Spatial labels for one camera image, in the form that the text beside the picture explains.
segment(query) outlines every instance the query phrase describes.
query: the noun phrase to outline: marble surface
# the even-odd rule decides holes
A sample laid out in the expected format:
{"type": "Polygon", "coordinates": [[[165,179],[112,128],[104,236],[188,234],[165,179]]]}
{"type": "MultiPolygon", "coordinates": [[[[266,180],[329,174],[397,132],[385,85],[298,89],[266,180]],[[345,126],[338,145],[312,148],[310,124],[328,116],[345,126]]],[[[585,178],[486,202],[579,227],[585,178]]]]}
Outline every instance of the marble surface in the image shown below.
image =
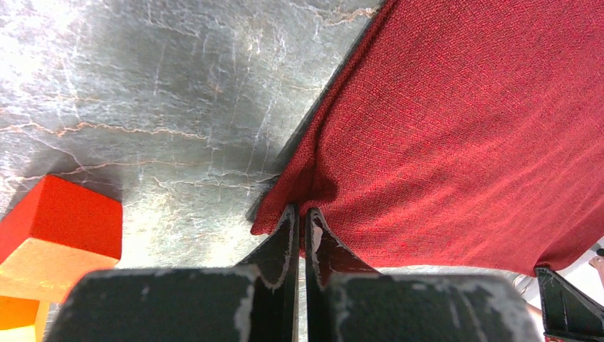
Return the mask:
{"type": "Polygon", "coordinates": [[[59,175],[123,203],[119,267],[234,264],[264,238],[246,213],[378,6],[2,1],[0,214],[59,175]]]}

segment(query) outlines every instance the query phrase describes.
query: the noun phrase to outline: orange block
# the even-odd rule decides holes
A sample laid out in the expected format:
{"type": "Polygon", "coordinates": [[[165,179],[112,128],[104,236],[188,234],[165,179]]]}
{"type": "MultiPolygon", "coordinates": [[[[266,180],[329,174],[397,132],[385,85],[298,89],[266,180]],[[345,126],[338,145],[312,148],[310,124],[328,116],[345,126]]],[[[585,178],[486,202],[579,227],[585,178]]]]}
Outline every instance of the orange block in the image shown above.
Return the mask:
{"type": "Polygon", "coordinates": [[[0,296],[0,341],[41,342],[51,304],[0,296]]]}
{"type": "Polygon", "coordinates": [[[0,222],[0,296],[62,302],[122,254],[122,205],[45,176],[0,222]]]}

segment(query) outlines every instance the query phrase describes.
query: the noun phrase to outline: red cloth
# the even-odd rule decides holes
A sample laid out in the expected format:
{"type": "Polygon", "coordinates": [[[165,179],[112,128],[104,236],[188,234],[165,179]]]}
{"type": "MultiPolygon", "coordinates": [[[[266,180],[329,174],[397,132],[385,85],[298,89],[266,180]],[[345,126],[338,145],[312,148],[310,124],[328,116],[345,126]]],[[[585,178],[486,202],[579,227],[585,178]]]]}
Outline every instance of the red cloth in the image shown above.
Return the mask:
{"type": "Polygon", "coordinates": [[[289,202],[372,266],[568,266],[604,235],[604,2],[386,1],[252,233],[289,202]]]}

